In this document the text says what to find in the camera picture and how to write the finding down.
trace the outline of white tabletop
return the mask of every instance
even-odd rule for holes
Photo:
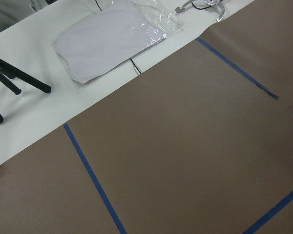
[[[225,18],[253,0],[224,0]],[[161,0],[169,12],[185,0]],[[13,81],[22,89],[14,95],[0,83],[0,165],[137,76],[130,61],[108,74],[77,85],[63,68],[52,42],[65,28],[93,12],[94,0],[59,0],[0,33],[0,59],[52,87],[45,94],[25,82]],[[176,15],[182,29],[133,58],[145,71],[188,44],[216,22],[212,10],[189,9]]]

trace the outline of metal clip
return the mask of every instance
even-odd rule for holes
[[[175,9],[176,13],[184,12],[185,9],[186,9],[186,6],[189,5],[190,3],[192,3],[193,1],[195,1],[195,0],[189,0],[185,4],[183,4],[182,7],[177,7]],[[220,14],[219,14],[219,17],[217,18],[217,22],[221,21],[224,18],[225,7],[221,3],[221,0],[205,0],[204,1],[204,4],[208,5],[209,7],[213,7],[213,8],[219,9]]]

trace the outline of white paper inside plastic bag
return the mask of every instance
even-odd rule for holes
[[[165,37],[129,0],[118,0],[61,32],[54,48],[66,60],[70,77],[86,83]]]

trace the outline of clear plastic bag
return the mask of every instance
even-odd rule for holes
[[[103,6],[102,12],[67,28],[54,42],[72,80],[83,84],[161,42],[180,27],[156,0],[113,0]]]

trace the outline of gray surface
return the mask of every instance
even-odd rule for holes
[[[0,0],[0,32],[31,14],[29,0]]]
[[[0,234],[119,233],[63,127],[0,166]]]
[[[293,234],[293,201],[264,225],[256,234]]]
[[[285,106],[193,41],[69,125],[128,233],[232,234],[293,189]]]
[[[293,111],[293,1],[255,0],[200,38],[280,96]]]

